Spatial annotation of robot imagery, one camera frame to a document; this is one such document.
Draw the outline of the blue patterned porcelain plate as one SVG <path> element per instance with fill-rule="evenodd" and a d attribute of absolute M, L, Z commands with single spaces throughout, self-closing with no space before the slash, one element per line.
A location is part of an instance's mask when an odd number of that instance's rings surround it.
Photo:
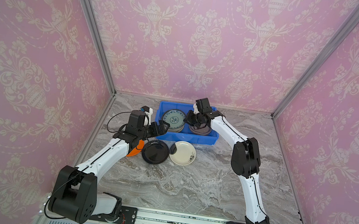
<path fill-rule="evenodd" d="M 163 114 L 162 121 L 169 124 L 168 131 L 179 133 L 184 129 L 185 118 L 184 112 L 178 109 L 172 109 Z"/>

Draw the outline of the brownish glass plate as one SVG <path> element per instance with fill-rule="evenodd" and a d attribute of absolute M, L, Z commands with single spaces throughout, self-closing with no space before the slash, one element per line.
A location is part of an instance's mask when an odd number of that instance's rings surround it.
<path fill-rule="evenodd" d="M 207 125 L 201 126 L 199 128 L 189 126 L 189 129 L 193 134 L 200 136 L 208 136 L 212 131 L 212 129 Z"/>

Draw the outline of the cream plate with flowers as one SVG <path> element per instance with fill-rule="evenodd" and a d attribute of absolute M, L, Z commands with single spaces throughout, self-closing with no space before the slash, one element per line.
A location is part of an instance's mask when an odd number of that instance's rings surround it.
<path fill-rule="evenodd" d="M 169 148 L 170 159 L 181 166 L 193 163 L 197 158 L 196 153 L 194 146 L 186 141 L 177 141 Z"/>

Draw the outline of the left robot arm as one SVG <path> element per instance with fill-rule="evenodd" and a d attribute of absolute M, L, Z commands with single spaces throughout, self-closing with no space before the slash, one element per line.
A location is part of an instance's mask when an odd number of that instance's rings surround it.
<path fill-rule="evenodd" d="M 79 224 L 91 218 L 109 222 L 118 220 L 122 212 L 121 198 L 110 193 L 99 193 L 98 183 L 140 143 L 167 133 L 169 123 L 152 121 L 152 114 L 153 110 L 146 106 L 129 112 L 127 123 L 113 131 L 112 139 L 103 149 L 75 167 L 63 167 L 44 205 L 44 212 L 52 212 L 53 220 L 69 219 Z"/>

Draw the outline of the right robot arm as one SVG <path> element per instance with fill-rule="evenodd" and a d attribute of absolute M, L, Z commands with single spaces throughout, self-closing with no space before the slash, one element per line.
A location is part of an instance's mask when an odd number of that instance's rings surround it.
<path fill-rule="evenodd" d="M 213 110 L 207 98 L 196 100 L 185 121 L 194 128 L 211 128 L 232 148 L 230 165 L 238 176 L 243 190 L 246 214 L 245 224 L 270 224 L 264 210 L 259 185 L 260 150 L 257 139 L 240 133 L 218 110 Z"/>

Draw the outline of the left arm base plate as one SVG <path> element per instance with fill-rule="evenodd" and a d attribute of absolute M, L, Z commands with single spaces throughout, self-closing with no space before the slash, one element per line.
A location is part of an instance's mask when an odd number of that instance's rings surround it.
<path fill-rule="evenodd" d="M 88 218 L 91 221 L 106 222 L 111 224 L 135 224 L 138 214 L 138 208 L 122 206 L 119 211 L 114 214 L 99 214 L 93 215 Z"/>

